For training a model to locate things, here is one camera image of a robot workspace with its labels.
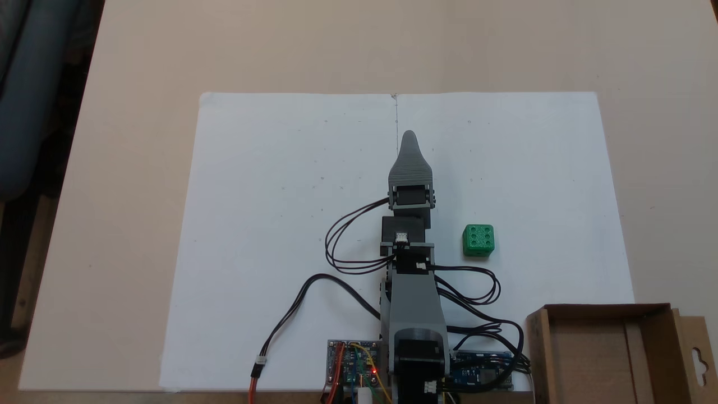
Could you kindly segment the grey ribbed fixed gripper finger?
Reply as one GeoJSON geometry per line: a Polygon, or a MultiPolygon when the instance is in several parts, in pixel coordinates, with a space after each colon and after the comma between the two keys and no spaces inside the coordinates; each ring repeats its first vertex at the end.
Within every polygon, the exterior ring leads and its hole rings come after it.
{"type": "Polygon", "coordinates": [[[388,174],[388,186],[428,186],[433,184],[432,169],[421,153],[413,131],[402,135],[397,160],[388,174]]]}

